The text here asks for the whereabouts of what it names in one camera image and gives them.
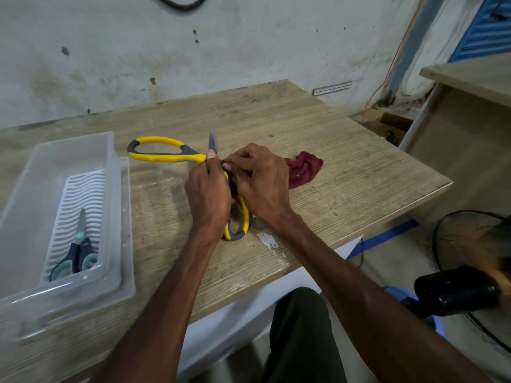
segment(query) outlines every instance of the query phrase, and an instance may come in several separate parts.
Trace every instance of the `scissor blade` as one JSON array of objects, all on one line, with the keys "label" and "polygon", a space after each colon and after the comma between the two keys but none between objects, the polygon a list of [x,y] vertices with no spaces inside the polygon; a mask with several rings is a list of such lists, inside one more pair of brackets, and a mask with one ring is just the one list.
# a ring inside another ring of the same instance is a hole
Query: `scissor blade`
[{"label": "scissor blade", "polygon": [[80,210],[80,217],[78,218],[78,227],[76,228],[75,241],[81,242],[87,237],[87,228],[85,220],[85,208]]},{"label": "scissor blade", "polygon": [[215,129],[209,128],[209,144],[208,149],[212,149],[215,153],[218,153],[218,141],[215,134]]}]

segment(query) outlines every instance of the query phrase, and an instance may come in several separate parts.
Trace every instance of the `white paint chip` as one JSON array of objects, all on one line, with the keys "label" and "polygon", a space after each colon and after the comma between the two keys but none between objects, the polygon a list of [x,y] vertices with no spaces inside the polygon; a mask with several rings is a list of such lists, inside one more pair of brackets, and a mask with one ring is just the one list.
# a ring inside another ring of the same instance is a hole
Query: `white paint chip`
[{"label": "white paint chip", "polygon": [[259,232],[257,234],[257,237],[263,242],[268,249],[276,249],[278,247],[277,242],[275,241],[275,238],[272,237],[269,234],[265,234],[264,232]]}]

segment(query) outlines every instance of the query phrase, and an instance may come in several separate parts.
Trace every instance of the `cardboard box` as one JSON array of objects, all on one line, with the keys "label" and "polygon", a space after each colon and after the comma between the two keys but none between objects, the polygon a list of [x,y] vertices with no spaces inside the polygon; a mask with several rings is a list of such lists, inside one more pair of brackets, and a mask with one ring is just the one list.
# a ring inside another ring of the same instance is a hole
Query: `cardboard box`
[{"label": "cardboard box", "polygon": [[397,114],[387,113],[378,109],[369,109],[364,114],[364,123],[362,125],[398,147],[412,122],[413,120]]}]

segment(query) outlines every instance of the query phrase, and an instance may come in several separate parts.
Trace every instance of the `orange wire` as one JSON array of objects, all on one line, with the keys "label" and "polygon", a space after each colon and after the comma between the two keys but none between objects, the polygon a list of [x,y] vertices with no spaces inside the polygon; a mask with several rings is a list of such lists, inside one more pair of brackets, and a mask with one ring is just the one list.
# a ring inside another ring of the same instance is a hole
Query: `orange wire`
[{"label": "orange wire", "polygon": [[408,31],[410,31],[410,28],[412,26],[412,23],[413,21],[415,20],[416,16],[417,16],[417,13],[418,11],[421,9],[421,5],[422,5],[422,2],[424,0],[420,0],[418,2],[418,6],[417,6],[417,9],[415,10],[415,13],[413,14],[412,16],[412,19],[410,20],[410,24],[408,25],[408,27],[406,28],[406,31],[405,31],[405,34],[403,35],[403,38],[401,39],[401,42],[399,43],[399,47],[398,47],[398,50],[395,52],[395,55],[394,55],[394,59],[392,59],[392,63],[390,64],[389,68],[388,68],[388,71],[387,71],[387,76],[385,77],[385,80],[383,81],[383,83],[381,83],[380,87],[378,87],[373,95],[371,95],[371,98],[369,98],[369,100],[367,101],[367,103],[365,104],[364,106],[364,111],[362,111],[362,122],[364,122],[364,115],[365,115],[365,112],[367,110],[367,105],[371,102],[371,100],[374,98],[374,95],[378,92],[379,89],[381,89],[383,86],[385,86],[385,83],[387,83],[387,79],[388,79],[388,76],[390,75],[390,71],[392,70],[392,66],[395,62],[395,58],[398,57],[398,53],[399,53],[399,50],[401,49],[401,46],[403,45],[403,42],[405,41],[405,38],[406,38],[406,35],[408,35]]}]

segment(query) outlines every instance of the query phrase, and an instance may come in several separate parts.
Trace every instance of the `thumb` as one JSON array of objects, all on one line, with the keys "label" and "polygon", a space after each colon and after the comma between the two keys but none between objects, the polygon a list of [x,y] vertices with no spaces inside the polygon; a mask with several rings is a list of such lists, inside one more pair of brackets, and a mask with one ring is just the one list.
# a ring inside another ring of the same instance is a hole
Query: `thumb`
[{"label": "thumb", "polygon": [[223,168],[232,174],[231,180],[236,185],[238,193],[245,197],[250,188],[250,176],[245,170],[234,164],[222,164]]},{"label": "thumb", "polygon": [[208,150],[206,158],[206,167],[208,167],[208,172],[210,176],[222,173],[222,163],[220,162],[220,159],[217,157],[215,151],[212,149]]}]

